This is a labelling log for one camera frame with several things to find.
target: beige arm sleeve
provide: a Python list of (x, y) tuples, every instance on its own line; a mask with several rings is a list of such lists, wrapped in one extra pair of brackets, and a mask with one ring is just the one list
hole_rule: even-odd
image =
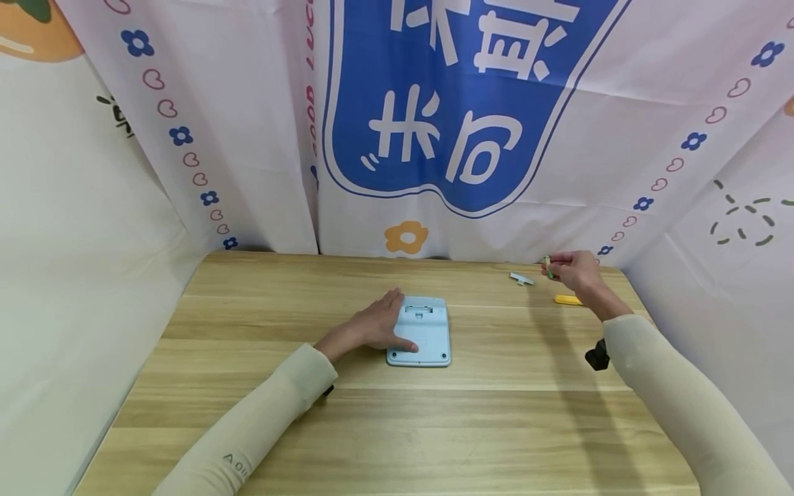
[(794, 494), (738, 412), (639, 315), (603, 323), (615, 370), (689, 463), (704, 496)]
[(233, 496), (287, 427), (337, 378), (308, 344), (221, 417), (176, 464), (154, 496)]

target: orange fruit illustration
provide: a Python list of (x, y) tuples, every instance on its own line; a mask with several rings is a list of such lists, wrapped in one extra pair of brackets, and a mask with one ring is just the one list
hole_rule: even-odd
[(53, 0), (0, 0), (0, 52), (63, 62), (83, 54), (83, 46)]

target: dashed line drawing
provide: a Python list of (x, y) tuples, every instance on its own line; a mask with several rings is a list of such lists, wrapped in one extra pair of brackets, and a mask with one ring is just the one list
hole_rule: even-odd
[[(720, 190), (724, 190), (725, 189), (725, 185), (721, 181), (719, 181), (718, 179), (714, 180), (714, 184)], [(740, 210), (746, 210), (747, 212), (749, 212), (750, 214), (752, 214), (755, 217), (758, 214), (758, 208), (756, 206), (763, 206), (765, 204), (768, 204), (768, 203), (771, 204), (773, 202), (773, 200), (771, 198), (757, 198), (757, 199), (753, 200), (752, 202), (750, 202), (747, 205), (739, 206), (737, 204), (737, 202), (736, 202), (736, 199), (733, 196), (731, 196), (730, 194), (726, 194), (725, 195), (725, 201), (728, 202), (729, 205), (731, 205), (731, 207), (725, 212), (725, 216), (726, 217), (729, 217), (729, 216), (733, 215), (734, 213), (739, 212)], [(783, 206), (794, 206), (794, 201), (793, 200), (782, 200), (781, 201), (781, 205), (783, 205)], [(764, 223), (766, 223), (766, 225), (769, 228), (775, 227), (775, 221), (769, 215), (762, 214), (761, 215), (761, 219), (763, 220)], [(719, 227), (719, 225), (720, 225), (720, 222), (719, 221), (715, 221), (711, 225), (711, 229), (709, 230), (709, 234), (714, 236), (717, 233), (717, 228)], [(736, 229), (736, 233), (738, 234), (739, 239), (747, 240), (747, 234), (745, 233), (745, 229), (744, 228), (741, 228), (741, 227), (737, 228)], [(755, 241), (755, 245), (756, 246), (766, 246), (774, 238), (775, 238), (775, 236), (772, 233), (770, 233), (766, 237), (764, 237), (763, 239)], [(730, 243), (730, 240), (731, 240), (730, 236), (721, 237), (721, 238), (719, 238), (717, 240), (717, 244), (720, 244), (720, 245), (728, 244), (728, 243)]]

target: yellow object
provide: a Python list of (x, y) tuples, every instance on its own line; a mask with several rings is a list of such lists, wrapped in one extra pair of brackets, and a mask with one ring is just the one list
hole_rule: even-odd
[(579, 298), (576, 296), (571, 296), (569, 294), (558, 294), (554, 297), (554, 302), (559, 303), (560, 305), (581, 305), (582, 302), (579, 301)]

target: light blue plastic case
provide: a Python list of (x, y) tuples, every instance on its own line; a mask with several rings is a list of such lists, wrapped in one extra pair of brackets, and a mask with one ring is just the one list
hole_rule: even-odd
[(416, 353), (386, 350), (386, 362), (396, 367), (448, 367), (452, 363), (449, 318), (442, 298), (406, 296), (395, 334), (415, 342)]

